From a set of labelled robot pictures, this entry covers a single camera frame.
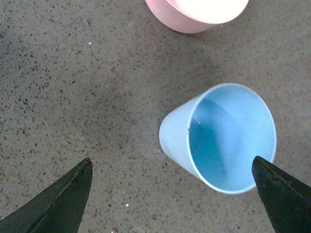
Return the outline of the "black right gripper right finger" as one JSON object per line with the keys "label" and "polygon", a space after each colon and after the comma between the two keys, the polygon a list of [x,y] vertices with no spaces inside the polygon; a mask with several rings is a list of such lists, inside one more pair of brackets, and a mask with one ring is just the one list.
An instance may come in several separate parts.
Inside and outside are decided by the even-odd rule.
{"label": "black right gripper right finger", "polygon": [[276,233],[311,231],[311,188],[260,156],[252,163],[258,194]]}

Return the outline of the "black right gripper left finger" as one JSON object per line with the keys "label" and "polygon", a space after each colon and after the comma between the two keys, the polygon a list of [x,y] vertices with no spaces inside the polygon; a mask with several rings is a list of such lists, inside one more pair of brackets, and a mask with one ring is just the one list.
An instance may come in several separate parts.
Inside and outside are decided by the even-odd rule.
{"label": "black right gripper left finger", "polygon": [[28,203],[1,220],[2,233],[76,233],[92,183],[93,163],[85,158]]}

